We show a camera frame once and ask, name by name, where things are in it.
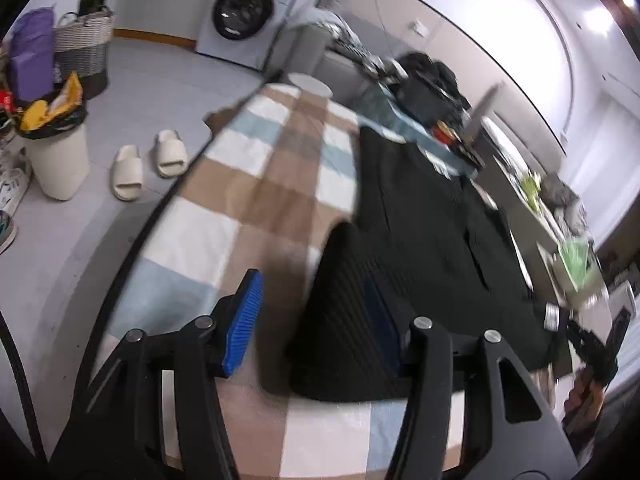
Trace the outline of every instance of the checkered fabric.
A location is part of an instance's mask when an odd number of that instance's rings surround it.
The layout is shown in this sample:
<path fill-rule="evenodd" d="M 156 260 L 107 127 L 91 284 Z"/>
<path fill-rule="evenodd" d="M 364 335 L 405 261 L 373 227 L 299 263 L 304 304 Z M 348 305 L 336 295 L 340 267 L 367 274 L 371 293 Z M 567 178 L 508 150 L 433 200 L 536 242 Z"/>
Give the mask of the checkered fabric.
<path fill-rule="evenodd" d="M 284 349 L 332 226 L 352 216 L 360 126 L 404 142 L 334 102 L 285 85 L 251 98 L 195 162 L 127 280 L 98 366 L 127 330 L 179 330 L 233 293 L 250 267 L 264 303 L 241 368 L 218 380 L 226 430 L 245 479 L 382 478 L 406 402 L 332 404 L 289 392 Z M 172 372 L 164 377 L 166 451 L 179 460 Z M 455 394 L 446 463 L 462 440 Z"/>

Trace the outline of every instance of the purple bag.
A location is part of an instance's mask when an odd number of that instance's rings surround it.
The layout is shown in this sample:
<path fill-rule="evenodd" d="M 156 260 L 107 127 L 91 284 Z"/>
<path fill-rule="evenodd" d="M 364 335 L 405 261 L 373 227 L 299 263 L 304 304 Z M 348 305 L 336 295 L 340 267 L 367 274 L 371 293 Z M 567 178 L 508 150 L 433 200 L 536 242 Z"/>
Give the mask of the purple bag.
<path fill-rule="evenodd" d="M 31 10 L 15 22 L 9 58 L 12 90 L 20 101 L 53 91 L 53 23 L 53 7 Z"/>

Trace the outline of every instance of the metal screw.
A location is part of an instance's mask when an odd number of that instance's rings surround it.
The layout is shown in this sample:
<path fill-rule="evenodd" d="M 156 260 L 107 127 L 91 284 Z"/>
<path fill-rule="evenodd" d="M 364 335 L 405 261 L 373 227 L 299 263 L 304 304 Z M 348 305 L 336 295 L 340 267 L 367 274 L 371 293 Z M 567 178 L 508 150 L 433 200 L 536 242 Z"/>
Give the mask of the metal screw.
<path fill-rule="evenodd" d="M 211 328 L 213 320 L 211 319 L 211 316 L 200 316 L 196 318 L 195 325 L 201 330 L 206 330 L 207 328 Z"/>
<path fill-rule="evenodd" d="M 502 336 L 500 335 L 500 332 L 493 329 L 489 329 L 486 332 L 484 332 L 484 338 L 489 343 L 499 343 L 500 341 L 502 341 Z"/>
<path fill-rule="evenodd" d="M 433 321 L 425 316 L 418 316 L 414 319 L 414 326 L 421 330 L 428 330 L 433 326 Z"/>
<path fill-rule="evenodd" d="M 137 343 L 142 339 L 143 332 L 139 328 L 132 328 L 125 334 L 125 338 L 130 343 Z"/>

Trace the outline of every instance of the washing machine door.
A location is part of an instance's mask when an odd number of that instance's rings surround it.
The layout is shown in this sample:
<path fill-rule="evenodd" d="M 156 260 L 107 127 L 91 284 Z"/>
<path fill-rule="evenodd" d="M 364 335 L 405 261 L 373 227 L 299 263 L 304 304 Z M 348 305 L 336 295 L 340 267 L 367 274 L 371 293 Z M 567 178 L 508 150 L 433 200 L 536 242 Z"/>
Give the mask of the washing machine door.
<path fill-rule="evenodd" d="M 273 14 L 273 0 L 216 0 L 211 19 L 220 36 L 239 41 L 260 32 Z"/>

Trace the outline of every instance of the stool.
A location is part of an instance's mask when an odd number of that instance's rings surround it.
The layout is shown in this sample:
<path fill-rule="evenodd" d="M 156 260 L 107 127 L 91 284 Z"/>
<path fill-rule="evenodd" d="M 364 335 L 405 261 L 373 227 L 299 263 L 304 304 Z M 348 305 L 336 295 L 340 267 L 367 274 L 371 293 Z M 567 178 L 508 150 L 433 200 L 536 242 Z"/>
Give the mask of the stool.
<path fill-rule="evenodd" d="M 326 97 L 327 99 L 331 99 L 334 96 L 334 93 L 331 92 L 331 89 L 325 85 L 323 82 L 318 81 L 315 77 L 311 77 L 307 74 L 300 74 L 297 72 L 288 73 L 284 78 L 285 83 L 288 83 L 293 86 L 297 86 L 301 90 L 305 92 L 309 92 L 310 94 L 315 94 L 319 97 Z"/>

